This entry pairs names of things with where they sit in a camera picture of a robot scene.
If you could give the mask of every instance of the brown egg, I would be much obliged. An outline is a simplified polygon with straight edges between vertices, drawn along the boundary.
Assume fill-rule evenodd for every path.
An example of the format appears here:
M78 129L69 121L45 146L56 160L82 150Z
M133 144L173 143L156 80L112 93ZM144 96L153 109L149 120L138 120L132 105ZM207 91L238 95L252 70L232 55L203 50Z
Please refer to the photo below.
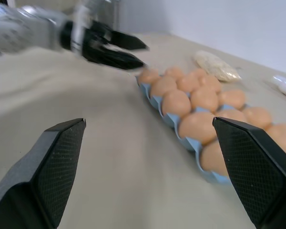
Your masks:
M162 97L166 92L177 89L177 84L172 77L163 77L152 84L150 97Z
M161 77L159 76L158 70L156 69L144 69L139 75L138 82L139 84L148 83L152 84Z
M192 108L202 107L214 113L218 108L218 97L208 86L199 88L191 94Z
M171 67L165 71L164 77L166 76L170 76L174 78L175 81L177 81L181 79L182 77L184 77L185 75L184 75L184 72L179 67Z
M210 89L214 90L216 93L221 92L222 85L213 75L206 75L199 78L201 86L207 86Z
M195 71L193 71L193 73L195 74L195 76L197 76L198 78L202 78L207 76L207 73L204 69L202 68L197 68Z
M184 117L191 112L191 102L186 93L172 90L164 94L162 101L162 114L171 113Z
M215 116L222 117L222 118L229 118L229 119L237 120L237 121L244 122L244 123L247 122L247 119L244 113L239 110L234 110L234 109L222 110L220 112L217 112Z
M198 140L202 145L208 144L216 138L216 131L212 125L213 118L214 115L210 112L189 114L180 122L179 136Z
M213 171L228 177L225 160L218 141L207 145L200 155L200 166L204 171Z
M192 92L200 87L198 77L194 72L189 73L187 76L177 80L177 87L184 92Z
M218 100L220 106L226 104L239 110L245 105L246 96L242 90L235 89L220 93Z
M286 153L286 124L273 125L266 132Z
M243 110L249 124L267 129L272 123L270 112L262 107L248 107Z

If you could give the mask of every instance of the white wall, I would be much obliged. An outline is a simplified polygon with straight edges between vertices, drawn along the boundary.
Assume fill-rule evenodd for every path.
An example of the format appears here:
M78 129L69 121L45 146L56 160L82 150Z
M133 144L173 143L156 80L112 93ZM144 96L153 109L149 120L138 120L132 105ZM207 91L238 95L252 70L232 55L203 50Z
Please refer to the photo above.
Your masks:
M286 72L286 0L122 0L120 17Z

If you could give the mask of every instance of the egg carton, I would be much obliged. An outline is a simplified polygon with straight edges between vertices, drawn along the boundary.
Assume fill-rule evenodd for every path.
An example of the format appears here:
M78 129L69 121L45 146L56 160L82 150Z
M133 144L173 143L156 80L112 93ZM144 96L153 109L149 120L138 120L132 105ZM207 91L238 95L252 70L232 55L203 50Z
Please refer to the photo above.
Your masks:
M147 83L142 83L139 85L140 90L142 94L148 99L149 103L153 106L153 108L157 109L159 111L160 116L162 117L163 121L172 129L174 129L174 132L179 140L179 142L195 157L195 161L197 163L198 169L202 176L209 182L209 183L220 183L220 184L231 184L231 180L226 177L219 175L216 172L209 172L209 171L204 171L200 165L200 154L203 149L203 146L201 142L192 139L190 137L185 137L181 138L178 134L178 126L180 123L180 117L175 115L175 114L170 114L167 113L166 115L162 114L161 110L161 102L162 102L162 97L159 96L152 96L151 98L149 97L149 91L150 91L150 84ZM222 105L217 111L222 111L226 109L235 109L232 106L229 105ZM204 108L197 107L192 111L193 112L205 112L208 111Z

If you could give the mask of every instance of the beige tablecloth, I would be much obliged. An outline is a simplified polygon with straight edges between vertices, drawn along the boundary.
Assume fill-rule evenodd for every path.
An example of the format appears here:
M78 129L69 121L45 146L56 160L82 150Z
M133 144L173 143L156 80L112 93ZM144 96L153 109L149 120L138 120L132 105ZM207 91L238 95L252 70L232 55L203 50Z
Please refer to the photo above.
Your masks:
M210 50L164 35L142 35L138 53L164 71L194 68ZM264 83L278 72L211 50L241 68L250 105L286 122L286 98ZM0 57L0 180L48 127L87 120L73 190L61 229L253 229L233 187L208 184L193 158L142 99L135 73L35 49Z

